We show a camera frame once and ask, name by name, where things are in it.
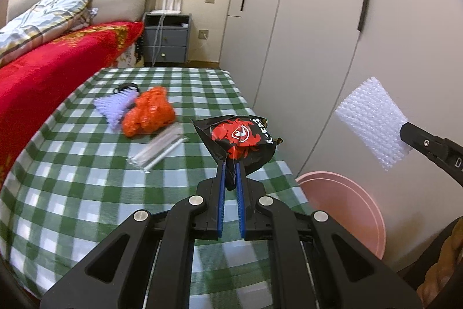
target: gray nightstand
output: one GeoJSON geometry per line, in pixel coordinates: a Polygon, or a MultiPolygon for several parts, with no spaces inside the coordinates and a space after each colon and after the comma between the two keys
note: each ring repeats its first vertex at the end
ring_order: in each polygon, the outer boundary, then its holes
{"type": "Polygon", "coordinates": [[[143,16],[143,56],[146,66],[151,67],[153,49],[156,46],[156,62],[184,63],[188,59],[188,40],[191,30],[191,14],[167,14],[164,19],[162,35],[156,29],[160,14],[146,12],[143,16]]]}

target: pink trash can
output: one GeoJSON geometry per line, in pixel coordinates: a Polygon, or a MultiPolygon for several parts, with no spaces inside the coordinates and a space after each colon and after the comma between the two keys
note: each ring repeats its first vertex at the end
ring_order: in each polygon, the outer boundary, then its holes
{"type": "Polygon", "coordinates": [[[370,195],[354,181],[332,172],[311,172],[296,179],[316,210],[326,211],[379,259],[386,249],[386,227],[370,195]]]}

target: black snack wrapper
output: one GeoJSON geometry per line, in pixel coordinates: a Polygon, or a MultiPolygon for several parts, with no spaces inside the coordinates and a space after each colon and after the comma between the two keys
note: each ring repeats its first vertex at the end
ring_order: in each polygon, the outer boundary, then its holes
{"type": "Polygon", "coordinates": [[[221,116],[192,121],[196,132],[217,164],[226,162],[225,186],[236,186],[236,162],[246,175],[267,163],[283,140],[273,140],[267,131],[267,120],[257,116],[221,116]]]}

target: silver screw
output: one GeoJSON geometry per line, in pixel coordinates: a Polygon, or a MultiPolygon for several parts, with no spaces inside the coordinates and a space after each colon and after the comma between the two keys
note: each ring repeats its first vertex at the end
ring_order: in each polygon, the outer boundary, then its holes
{"type": "Polygon", "coordinates": [[[273,198],[272,198],[272,197],[269,197],[269,196],[260,197],[260,198],[259,198],[259,203],[260,203],[262,206],[270,206],[270,205],[273,204],[273,198]]]}
{"type": "Polygon", "coordinates": [[[137,211],[133,214],[133,218],[136,221],[145,221],[148,218],[148,213],[146,211],[137,211]]]}
{"type": "Polygon", "coordinates": [[[328,220],[328,214],[325,211],[317,211],[313,214],[313,218],[320,223],[328,220]]]}
{"type": "Polygon", "coordinates": [[[193,206],[198,206],[202,202],[204,202],[204,199],[200,195],[193,195],[192,197],[190,197],[190,199],[188,199],[188,202],[190,202],[190,204],[193,206]]]}

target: checkered tablecloth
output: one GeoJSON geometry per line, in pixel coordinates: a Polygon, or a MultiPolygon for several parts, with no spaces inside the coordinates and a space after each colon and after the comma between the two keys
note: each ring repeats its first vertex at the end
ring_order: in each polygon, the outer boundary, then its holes
{"type": "MultiPolygon", "coordinates": [[[[40,297],[132,212],[164,211],[194,194],[217,165],[191,120],[228,114],[253,113],[221,70],[103,69],[77,88],[22,151],[0,192],[0,251],[19,282],[40,297]],[[166,87],[188,137],[149,174],[126,159],[150,138],[112,132],[92,104],[124,82],[142,91],[166,87]]],[[[277,155],[249,177],[293,209],[311,211],[277,155]]],[[[225,222],[220,241],[196,243],[190,307],[271,306],[266,243],[240,239],[234,191],[226,193],[225,222]]]]}

